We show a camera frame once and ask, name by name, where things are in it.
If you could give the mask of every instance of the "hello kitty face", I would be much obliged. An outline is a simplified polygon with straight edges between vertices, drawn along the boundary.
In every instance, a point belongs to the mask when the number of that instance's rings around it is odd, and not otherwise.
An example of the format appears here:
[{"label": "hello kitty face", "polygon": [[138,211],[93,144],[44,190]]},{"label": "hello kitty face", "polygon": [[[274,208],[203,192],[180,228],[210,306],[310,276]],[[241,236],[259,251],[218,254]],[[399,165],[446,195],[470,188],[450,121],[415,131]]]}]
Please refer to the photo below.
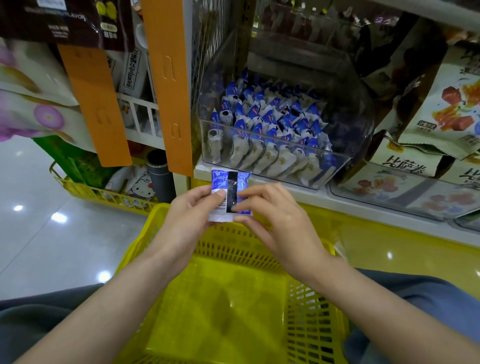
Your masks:
[{"label": "hello kitty face", "polygon": [[135,182],[130,191],[143,198],[152,198],[155,196],[155,192],[153,192],[152,180],[148,176],[144,176]]}]

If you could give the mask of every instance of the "person's right hand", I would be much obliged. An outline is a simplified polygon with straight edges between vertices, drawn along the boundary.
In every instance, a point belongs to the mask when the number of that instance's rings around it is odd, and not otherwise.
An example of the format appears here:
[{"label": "person's right hand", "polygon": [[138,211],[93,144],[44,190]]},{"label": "person's right hand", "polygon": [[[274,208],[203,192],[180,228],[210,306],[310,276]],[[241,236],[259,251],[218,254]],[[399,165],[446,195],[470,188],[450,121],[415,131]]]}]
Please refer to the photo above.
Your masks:
[{"label": "person's right hand", "polygon": [[235,221],[249,228],[288,274],[311,285],[314,274],[331,255],[323,247],[305,210],[280,183],[259,184],[238,192],[238,195],[248,199],[232,210],[258,212],[268,219],[273,229],[267,230],[248,215],[238,215]]}]

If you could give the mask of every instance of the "hand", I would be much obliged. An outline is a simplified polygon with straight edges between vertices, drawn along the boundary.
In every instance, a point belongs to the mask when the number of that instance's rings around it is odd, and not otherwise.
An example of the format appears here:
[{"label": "hand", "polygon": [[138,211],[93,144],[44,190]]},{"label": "hand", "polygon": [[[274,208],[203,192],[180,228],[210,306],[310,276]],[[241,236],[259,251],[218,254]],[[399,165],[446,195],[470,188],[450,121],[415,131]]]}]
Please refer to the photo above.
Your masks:
[{"label": "hand", "polygon": [[170,280],[186,268],[200,237],[214,225],[208,215],[225,199],[225,191],[211,191],[212,185],[200,186],[175,198],[148,248],[168,265]]},{"label": "hand", "polygon": [[273,229],[267,230],[248,215],[238,215],[235,221],[249,228],[288,274],[311,286],[314,274],[331,255],[323,247],[305,210],[280,183],[249,187],[238,195],[248,199],[235,205],[233,210],[258,212],[268,219]]}]

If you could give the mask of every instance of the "forearm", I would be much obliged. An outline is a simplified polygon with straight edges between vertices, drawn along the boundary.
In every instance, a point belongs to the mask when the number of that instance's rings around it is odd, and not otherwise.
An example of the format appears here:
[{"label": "forearm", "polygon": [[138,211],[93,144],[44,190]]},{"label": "forearm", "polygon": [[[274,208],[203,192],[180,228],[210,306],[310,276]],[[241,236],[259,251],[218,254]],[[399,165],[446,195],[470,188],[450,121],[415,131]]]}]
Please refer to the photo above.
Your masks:
[{"label": "forearm", "polygon": [[80,305],[17,364],[110,363],[168,285],[168,265],[142,254]]},{"label": "forearm", "polygon": [[477,363],[478,345],[367,278],[328,259],[312,280],[393,363]]}]

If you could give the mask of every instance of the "gray thermos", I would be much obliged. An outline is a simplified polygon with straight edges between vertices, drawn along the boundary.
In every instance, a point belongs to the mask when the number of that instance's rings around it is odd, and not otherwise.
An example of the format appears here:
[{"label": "gray thermos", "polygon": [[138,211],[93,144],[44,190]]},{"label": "gray thermos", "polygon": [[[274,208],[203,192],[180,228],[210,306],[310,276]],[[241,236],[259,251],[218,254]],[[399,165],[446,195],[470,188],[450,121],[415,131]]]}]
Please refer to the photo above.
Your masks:
[{"label": "gray thermos", "polygon": [[155,149],[147,154],[147,169],[158,201],[171,203],[177,194],[173,173],[168,170],[165,150]]}]

